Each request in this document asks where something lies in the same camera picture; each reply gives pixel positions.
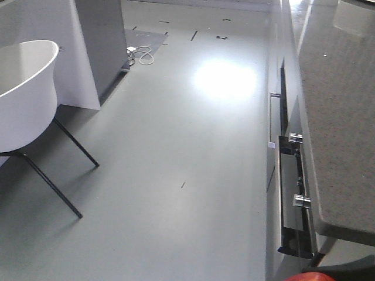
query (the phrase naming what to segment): tape mark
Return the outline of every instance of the tape mark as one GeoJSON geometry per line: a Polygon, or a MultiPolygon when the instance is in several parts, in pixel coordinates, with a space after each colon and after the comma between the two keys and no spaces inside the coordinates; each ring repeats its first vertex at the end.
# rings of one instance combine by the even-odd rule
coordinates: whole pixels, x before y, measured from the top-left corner
{"type": "Polygon", "coordinates": [[[194,35],[193,35],[193,37],[191,38],[190,41],[193,41],[193,40],[194,40],[194,37],[197,35],[197,33],[198,33],[198,30],[196,30],[196,31],[194,32],[194,35]]]}

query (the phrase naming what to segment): metal chair leg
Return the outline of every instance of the metal chair leg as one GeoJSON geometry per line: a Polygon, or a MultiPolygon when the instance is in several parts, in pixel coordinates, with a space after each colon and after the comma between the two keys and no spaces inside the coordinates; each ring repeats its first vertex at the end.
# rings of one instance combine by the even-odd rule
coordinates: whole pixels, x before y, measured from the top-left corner
{"type": "Polygon", "coordinates": [[[99,167],[99,163],[85,150],[85,148],[73,137],[73,135],[56,119],[53,118],[53,122],[81,149],[81,151],[94,163],[95,167],[99,167]]]}
{"type": "Polygon", "coordinates": [[[38,175],[53,189],[54,192],[68,205],[68,207],[77,215],[78,218],[82,218],[82,214],[77,208],[65,197],[65,195],[54,185],[54,183],[38,168],[37,165],[24,153],[17,152],[15,154],[26,160],[26,162],[38,173],[38,175]]]}

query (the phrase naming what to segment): gray cabinet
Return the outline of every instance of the gray cabinet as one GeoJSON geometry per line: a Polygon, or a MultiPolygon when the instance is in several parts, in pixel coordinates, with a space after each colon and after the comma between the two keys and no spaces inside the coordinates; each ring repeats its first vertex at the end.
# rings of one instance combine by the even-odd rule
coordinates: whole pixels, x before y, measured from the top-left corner
{"type": "Polygon", "coordinates": [[[75,0],[99,97],[129,68],[120,0],[75,0]]]}

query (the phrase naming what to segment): glossy floor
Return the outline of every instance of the glossy floor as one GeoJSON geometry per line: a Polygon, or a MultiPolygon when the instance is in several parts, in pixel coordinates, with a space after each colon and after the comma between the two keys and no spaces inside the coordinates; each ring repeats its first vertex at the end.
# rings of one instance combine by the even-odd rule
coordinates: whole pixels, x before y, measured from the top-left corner
{"type": "Polygon", "coordinates": [[[166,45],[101,111],[59,109],[98,169],[53,125],[27,147],[82,220],[19,159],[0,168],[0,279],[264,280],[268,14],[124,12],[166,45]]]}

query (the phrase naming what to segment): granite countertop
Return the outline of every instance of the granite countertop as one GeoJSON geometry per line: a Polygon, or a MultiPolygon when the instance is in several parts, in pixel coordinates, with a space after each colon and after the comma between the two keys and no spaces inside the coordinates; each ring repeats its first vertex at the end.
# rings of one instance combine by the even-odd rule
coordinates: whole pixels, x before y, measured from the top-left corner
{"type": "Polygon", "coordinates": [[[305,22],[300,105],[314,225],[375,245],[375,6],[317,0],[305,22]]]}

